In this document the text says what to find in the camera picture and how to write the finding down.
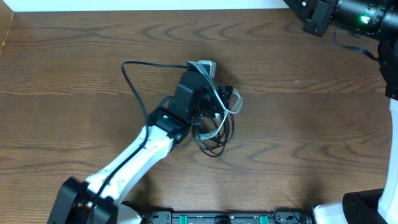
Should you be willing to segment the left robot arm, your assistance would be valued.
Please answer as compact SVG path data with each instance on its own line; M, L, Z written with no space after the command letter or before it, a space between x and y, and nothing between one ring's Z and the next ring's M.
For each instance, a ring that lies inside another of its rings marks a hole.
M79 182L67 179L49 223L140 223L142 215L124 204L144 174L180 144L202 116L225 121L240 111L243 99L228 85L215 86L213 77L185 72L168 106L156 108L137 138L97 173Z

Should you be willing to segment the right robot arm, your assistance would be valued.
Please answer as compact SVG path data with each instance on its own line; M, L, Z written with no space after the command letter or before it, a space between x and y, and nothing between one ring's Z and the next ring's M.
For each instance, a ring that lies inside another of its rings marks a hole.
M397 0L285 0L303 31L323 36L330 26L353 37L378 42L377 53L353 45L339 47L377 62L385 83L392 120L392 140L385 186L350 192L335 203L313 208L315 223L397 223Z

